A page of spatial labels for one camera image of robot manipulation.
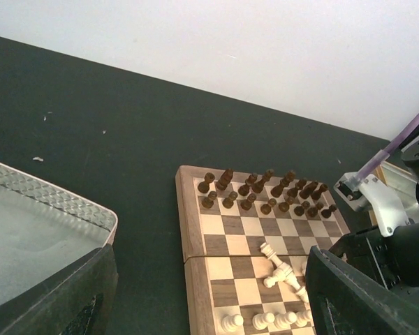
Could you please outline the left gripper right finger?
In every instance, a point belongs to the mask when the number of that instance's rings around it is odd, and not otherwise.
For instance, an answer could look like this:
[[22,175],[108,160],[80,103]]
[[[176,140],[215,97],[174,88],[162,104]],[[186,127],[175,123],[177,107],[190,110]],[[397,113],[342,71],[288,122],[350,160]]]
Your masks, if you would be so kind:
[[419,334],[419,287],[388,290],[316,246],[305,281],[317,334]]

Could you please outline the left gripper left fingers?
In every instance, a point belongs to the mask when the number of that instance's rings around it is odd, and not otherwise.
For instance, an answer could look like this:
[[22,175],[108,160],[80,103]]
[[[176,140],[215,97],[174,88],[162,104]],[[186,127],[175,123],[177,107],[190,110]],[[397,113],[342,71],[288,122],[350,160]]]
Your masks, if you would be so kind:
[[0,305],[0,334],[104,334],[117,282],[112,245],[95,248]]

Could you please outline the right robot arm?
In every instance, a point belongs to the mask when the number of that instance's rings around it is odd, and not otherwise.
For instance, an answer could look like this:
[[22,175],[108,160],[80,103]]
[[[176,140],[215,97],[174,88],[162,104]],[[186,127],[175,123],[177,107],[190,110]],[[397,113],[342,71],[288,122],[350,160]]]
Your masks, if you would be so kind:
[[373,212],[376,225],[345,234],[330,252],[387,289],[419,287],[419,138],[402,161],[408,170],[388,167],[388,183],[369,173],[354,186],[355,175],[347,172],[335,185],[354,211]]

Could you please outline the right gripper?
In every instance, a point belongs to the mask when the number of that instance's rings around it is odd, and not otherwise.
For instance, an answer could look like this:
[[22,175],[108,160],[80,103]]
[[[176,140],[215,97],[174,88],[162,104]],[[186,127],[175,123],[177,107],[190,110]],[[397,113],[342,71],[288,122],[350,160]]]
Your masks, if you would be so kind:
[[329,252],[347,262],[385,289],[404,288],[390,242],[402,232],[398,227],[390,237],[383,237],[377,226],[343,235]]

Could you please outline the white queen chess piece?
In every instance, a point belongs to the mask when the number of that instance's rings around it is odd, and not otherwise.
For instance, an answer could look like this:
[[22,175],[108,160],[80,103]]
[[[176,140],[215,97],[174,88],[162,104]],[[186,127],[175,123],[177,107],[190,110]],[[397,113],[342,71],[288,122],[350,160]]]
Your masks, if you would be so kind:
[[278,282],[287,283],[296,291],[301,288],[301,285],[296,279],[293,268],[288,263],[282,261],[267,242],[260,245],[260,251],[276,267],[276,269],[272,272],[272,275],[263,280],[263,284],[266,288],[271,288]]

